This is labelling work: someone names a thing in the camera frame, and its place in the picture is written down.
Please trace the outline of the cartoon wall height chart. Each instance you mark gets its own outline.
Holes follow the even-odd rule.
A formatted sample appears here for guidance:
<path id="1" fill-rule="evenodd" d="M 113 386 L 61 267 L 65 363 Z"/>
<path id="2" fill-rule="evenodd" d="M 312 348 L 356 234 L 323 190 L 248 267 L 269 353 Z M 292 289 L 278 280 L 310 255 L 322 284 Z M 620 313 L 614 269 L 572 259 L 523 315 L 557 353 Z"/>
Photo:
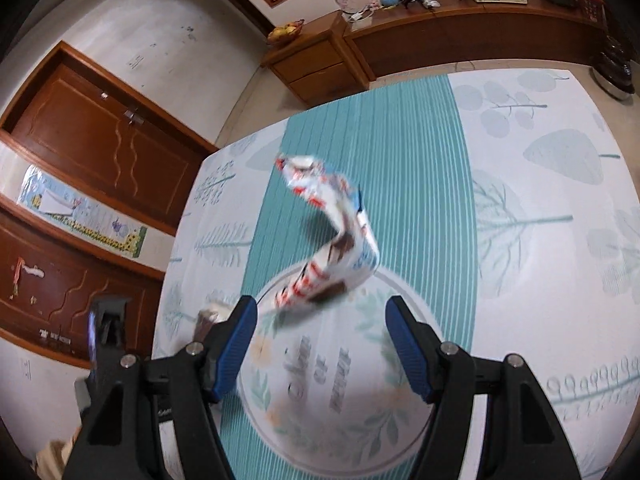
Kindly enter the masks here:
<path id="1" fill-rule="evenodd" d="M 30 165 L 17 203 L 60 229 L 137 259 L 148 227 Z"/>

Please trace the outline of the red basket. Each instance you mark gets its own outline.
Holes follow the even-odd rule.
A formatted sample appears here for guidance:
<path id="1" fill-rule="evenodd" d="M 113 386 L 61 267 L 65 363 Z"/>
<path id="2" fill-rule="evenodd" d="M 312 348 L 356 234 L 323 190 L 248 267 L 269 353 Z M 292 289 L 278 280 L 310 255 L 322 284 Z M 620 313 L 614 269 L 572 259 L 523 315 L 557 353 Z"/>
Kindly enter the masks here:
<path id="1" fill-rule="evenodd" d="M 587 21 L 604 27 L 606 23 L 603 0 L 577 0 L 580 12 Z"/>

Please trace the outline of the white teal patterned tablecloth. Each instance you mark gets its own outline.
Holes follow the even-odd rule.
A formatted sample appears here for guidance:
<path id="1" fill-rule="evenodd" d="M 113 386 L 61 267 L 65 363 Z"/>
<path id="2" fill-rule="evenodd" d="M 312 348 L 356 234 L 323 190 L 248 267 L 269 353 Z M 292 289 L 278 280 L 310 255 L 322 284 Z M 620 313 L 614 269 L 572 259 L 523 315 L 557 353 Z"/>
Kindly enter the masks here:
<path id="1" fill-rule="evenodd" d="M 290 190 L 311 155 L 361 195 L 378 268 L 318 309 L 274 293 L 334 237 Z M 260 318 L 217 425 L 240 479 L 403 479 L 430 408 L 384 323 L 400 295 L 474 356 L 520 354 L 582 478 L 601 478 L 639 395 L 639 201 L 597 105 L 567 70 L 480 70 L 322 105 L 209 156 L 165 275 L 153 353 L 198 312 L 253 296 Z"/>

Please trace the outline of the brown wooden door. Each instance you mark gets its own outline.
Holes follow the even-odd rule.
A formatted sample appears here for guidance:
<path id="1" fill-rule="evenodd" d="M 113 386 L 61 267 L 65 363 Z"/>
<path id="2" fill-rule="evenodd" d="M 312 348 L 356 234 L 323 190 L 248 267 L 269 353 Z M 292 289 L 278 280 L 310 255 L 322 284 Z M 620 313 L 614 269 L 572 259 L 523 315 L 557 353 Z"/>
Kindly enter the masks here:
<path id="1" fill-rule="evenodd" d="M 177 231 L 202 161 L 216 152 L 64 41 L 14 94 L 1 139 L 78 191 L 167 234 Z"/>

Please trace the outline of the small wooden side cabinet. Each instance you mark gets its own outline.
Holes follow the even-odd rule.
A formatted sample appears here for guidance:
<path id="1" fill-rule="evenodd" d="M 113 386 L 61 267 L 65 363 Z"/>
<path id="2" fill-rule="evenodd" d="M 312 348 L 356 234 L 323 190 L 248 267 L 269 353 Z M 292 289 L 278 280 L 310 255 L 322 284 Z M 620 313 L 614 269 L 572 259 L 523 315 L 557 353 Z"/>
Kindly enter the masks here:
<path id="1" fill-rule="evenodd" d="M 345 40 L 346 29 L 338 11 L 305 23 L 290 44 L 271 48 L 260 66 L 271 70 L 306 107 L 367 91 L 370 79 Z"/>

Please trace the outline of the long wooden tv cabinet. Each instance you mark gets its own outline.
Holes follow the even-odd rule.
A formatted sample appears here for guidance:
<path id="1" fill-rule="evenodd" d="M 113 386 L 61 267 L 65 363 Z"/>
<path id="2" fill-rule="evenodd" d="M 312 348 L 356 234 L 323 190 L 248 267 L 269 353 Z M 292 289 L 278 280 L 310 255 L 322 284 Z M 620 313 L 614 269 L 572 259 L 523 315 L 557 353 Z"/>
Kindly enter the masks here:
<path id="1" fill-rule="evenodd" d="M 579 10 L 546 0 L 528 0 L 525 6 L 442 0 L 434 11 L 398 6 L 345 32 L 371 80 L 427 66 L 497 58 L 590 64 L 605 36 L 605 28 Z"/>

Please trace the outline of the white red wrapper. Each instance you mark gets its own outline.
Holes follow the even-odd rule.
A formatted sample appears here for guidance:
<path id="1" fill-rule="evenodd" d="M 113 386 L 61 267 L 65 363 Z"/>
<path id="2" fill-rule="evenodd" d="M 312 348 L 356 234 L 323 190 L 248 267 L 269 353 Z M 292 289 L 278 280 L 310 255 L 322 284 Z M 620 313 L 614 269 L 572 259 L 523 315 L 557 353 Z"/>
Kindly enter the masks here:
<path id="1" fill-rule="evenodd" d="M 308 311 L 367 281 L 380 264 L 380 251 L 361 190 L 344 174 L 310 155 L 280 155 L 276 166 L 286 186 L 316 207 L 333 229 L 332 237 L 273 296 L 277 312 Z"/>

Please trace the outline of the black pot on floor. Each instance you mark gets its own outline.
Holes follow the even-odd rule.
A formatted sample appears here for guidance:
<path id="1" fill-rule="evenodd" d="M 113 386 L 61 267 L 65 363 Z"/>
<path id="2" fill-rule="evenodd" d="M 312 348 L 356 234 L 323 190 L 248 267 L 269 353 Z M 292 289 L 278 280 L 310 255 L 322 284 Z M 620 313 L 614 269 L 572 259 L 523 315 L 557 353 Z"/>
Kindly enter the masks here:
<path id="1" fill-rule="evenodd" d="M 603 40 L 590 74 L 598 86 L 617 101 L 628 101 L 636 92 L 632 82 L 631 58 L 623 45 L 611 36 Z"/>

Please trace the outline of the golden fruit bowl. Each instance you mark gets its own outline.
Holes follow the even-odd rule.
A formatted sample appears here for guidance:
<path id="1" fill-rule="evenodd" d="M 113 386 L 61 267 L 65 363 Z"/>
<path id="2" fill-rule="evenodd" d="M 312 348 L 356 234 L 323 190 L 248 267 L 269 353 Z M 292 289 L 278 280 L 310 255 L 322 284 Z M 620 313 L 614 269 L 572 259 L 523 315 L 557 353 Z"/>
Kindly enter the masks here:
<path id="1" fill-rule="evenodd" d="M 288 22 L 285 25 L 275 27 L 267 36 L 267 44 L 271 47 L 283 47 L 290 44 L 300 36 L 304 28 L 304 20 Z"/>

